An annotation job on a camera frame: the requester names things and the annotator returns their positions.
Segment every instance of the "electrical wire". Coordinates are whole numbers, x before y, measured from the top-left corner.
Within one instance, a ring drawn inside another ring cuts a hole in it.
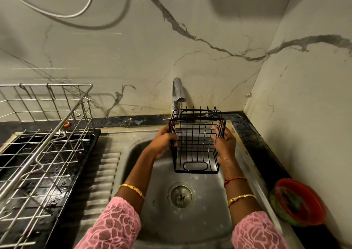
[[[47,12],[45,10],[42,10],[28,2],[26,2],[25,0],[19,0],[20,2],[22,2],[23,4],[25,4],[26,6],[30,7],[31,9],[38,11],[44,15],[48,15],[48,16],[53,16],[55,18],[62,18],[62,19],[70,19],[70,18],[75,18],[77,16],[82,15],[84,12],[86,12],[88,10],[88,8],[90,7],[91,3],[93,2],[93,0],[88,0],[88,3],[86,4],[86,6],[78,13],[76,14],[72,14],[72,15],[59,15],[59,14],[54,14],[54,13],[50,13]]]

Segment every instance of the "pink lace sleeve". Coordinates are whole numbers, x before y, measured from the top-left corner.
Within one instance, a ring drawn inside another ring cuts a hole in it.
[[[285,239],[263,211],[244,217],[233,230],[231,242],[235,249],[289,249]]]
[[[125,199],[114,197],[75,249],[131,249],[139,231],[137,212]]]

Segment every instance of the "black countertop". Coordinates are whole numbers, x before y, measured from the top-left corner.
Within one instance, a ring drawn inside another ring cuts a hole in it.
[[[243,112],[228,112],[223,113],[222,116],[226,120],[231,120],[269,191],[274,188],[275,183],[279,179],[291,177]],[[136,127],[166,124],[167,120],[164,120],[164,118],[170,118],[170,115],[94,118],[93,122],[96,128]],[[22,127],[18,122],[0,123],[0,144],[5,142],[16,131],[22,131]],[[325,225],[293,226],[292,228],[305,248],[340,248],[337,240]]]

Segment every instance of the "wire rack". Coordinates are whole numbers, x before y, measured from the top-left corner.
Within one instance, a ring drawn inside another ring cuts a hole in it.
[[[219,134],[213,129],[217,126]],[[216,109],[175,110],[169,121],[169,130],[179,140],[177,147],[171,141],[175,172],[181,173],[218,173],[218,152],[211,135],[223,137],[226,120]]]
[[[94,140],[92,84],[0,85],[0,248],[44,247]]]

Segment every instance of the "bracelet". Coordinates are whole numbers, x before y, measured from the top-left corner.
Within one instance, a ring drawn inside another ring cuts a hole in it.
[[[236,202],[238,199],[241,199],[241,198],[245,198],[245,197],[254,197],[255,199],[257,199],[254,195],[252,194],[244,194],[244,195],[240,195],[240,196],[237,196],[235,198],[231,198],[228,202],[227,202],[227,206],[230,208],[230,206]]]
[[[131,188],[132,190],[135,190],[135,191],[143,198],[143,200],[145,199],[145,197],[143,196],[142,192],[141,192],[140,189],[138,189],[137,187],[134,187],[133,185],[129,185],[129,184],[121,184],[121,185],[119,186],[119,189],[120,189],[122,186],[127,186],[127,187]]]
[[[237,177],[232,177],[232,178],[229,178],[227,180],[224,181],[223,183],[223,187],[225,188],[225,185],[228,184],[231,180],[236,180],[236,179],[243,179],[243,180],[247,180],[245,177],[243,176],[237,176]]]

